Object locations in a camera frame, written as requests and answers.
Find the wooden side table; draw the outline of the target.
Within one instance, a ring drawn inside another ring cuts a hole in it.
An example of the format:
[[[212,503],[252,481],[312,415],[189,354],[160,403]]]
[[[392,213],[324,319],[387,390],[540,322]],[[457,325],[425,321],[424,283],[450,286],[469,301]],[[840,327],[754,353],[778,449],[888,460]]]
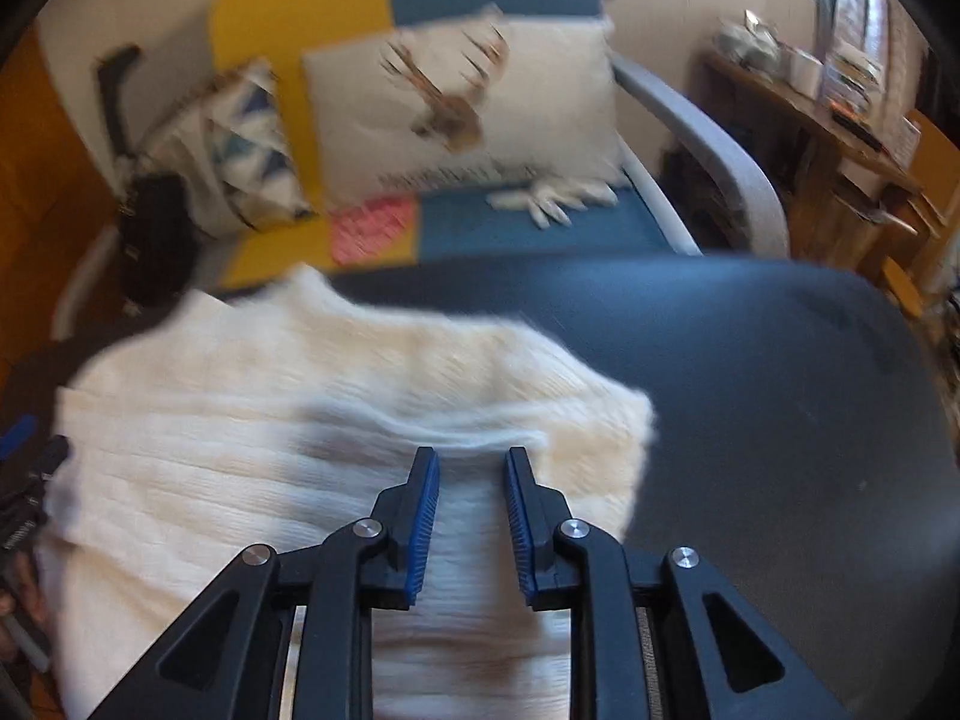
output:
[[[770,177],[794,259],[872,278],[885,259],[911,268],[946,231],[918,179],[844,130],[786,83],[701,54],[704,102]]]

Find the deer print cushion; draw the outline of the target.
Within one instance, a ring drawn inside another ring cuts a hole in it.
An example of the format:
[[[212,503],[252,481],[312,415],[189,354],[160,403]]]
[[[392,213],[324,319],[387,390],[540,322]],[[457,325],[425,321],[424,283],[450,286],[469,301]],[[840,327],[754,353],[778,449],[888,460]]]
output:
[[[616,184],[610,36],[603,16],[488,7],[304,54],[325,208],[547,177]]]

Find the black handbag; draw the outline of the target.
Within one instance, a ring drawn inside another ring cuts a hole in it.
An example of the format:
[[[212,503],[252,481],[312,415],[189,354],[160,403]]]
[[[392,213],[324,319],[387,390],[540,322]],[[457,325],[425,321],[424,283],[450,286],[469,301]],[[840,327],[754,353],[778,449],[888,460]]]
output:
[[[169,171],[133,176],[117,227],[124,296],[142,307],[179,296],[199,255],[182,177]]]

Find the grey yellow blue sofa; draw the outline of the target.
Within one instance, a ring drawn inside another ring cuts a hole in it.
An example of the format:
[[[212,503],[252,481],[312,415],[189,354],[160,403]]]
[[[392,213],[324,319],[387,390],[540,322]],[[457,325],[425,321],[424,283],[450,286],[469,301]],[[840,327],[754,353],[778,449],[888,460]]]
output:
[[[121,200],[135,305],[298,260],[690,254],[626,101],[706,172],[752,254],[788,254],[761,167],[615,50],[604,0],[49,0],[37,31]]]

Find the red patterned cloth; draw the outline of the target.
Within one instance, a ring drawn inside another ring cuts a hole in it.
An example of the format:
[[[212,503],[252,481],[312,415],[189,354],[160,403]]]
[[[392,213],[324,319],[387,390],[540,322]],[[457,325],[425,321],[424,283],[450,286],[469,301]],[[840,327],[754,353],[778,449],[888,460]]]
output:
[[[407,197],[375,199],[331,218],[331,259],[338,266],[378,266],[416,255],[418,202]]]

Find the wooden chair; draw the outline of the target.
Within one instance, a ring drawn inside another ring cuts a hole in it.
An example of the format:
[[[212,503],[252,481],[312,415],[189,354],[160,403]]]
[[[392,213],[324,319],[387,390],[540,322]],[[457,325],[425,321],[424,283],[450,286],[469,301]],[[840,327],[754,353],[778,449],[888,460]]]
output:
[[[919,319],[952,277],[950,262],[958,244],[958,148],[918,109],[907,121],[919,132],[910,163],[919,193],[895,216],[913,232],[903,227],[890,232],[880,286],[903,314]]]

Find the black rolled mat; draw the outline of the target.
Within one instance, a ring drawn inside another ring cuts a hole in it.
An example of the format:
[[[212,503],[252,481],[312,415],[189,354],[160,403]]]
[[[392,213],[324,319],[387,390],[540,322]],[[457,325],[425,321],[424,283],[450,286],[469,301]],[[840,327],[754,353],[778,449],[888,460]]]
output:
[[[99,109],[103,114],[110,153],[116,163],[125,163],[133,156],[122,106],[122,88],[141,58],[142,49],[137,44],[125,44],[107,54],[96,65]]]

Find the white glove on sofa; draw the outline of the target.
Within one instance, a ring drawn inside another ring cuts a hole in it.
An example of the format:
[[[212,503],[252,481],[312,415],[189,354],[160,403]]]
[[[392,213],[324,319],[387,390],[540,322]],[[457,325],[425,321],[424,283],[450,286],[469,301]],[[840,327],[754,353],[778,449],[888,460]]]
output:
[[[526,188],[490,193],[487,203],[496,211],[524,211],[539,229],[552,224],[571,226],[569,210],[584,211],[590,206],[617,206],[619,197],[605,182],[547,177]]]

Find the cream knitted sweater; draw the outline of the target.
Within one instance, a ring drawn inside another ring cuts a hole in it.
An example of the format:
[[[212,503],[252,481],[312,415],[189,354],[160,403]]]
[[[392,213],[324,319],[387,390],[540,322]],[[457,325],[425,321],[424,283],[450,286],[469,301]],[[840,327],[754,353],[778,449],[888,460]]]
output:
[[[60,388],[71,457],[37,548],[65,712],[93,712],[252,543],[320,543],[441,460],[413,610],[374,624],[382,718],[562,718],[569,624],[524,605],[501,493],[529,454],[574,515],[623,536],[654,440],[649,397],[523,323],[374,309],[309,266],[223,302],[192,293]]]

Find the geometric triangle pattern cushion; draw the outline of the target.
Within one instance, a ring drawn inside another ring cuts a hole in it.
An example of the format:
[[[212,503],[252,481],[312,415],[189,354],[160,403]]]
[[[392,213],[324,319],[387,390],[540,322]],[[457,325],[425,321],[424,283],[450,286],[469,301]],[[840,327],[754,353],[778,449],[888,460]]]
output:
[[[143,135],[137,166],[184,181],[187,211],[212,239],[306,218],[277,106],[277,78],[259,57],[187,94]]]

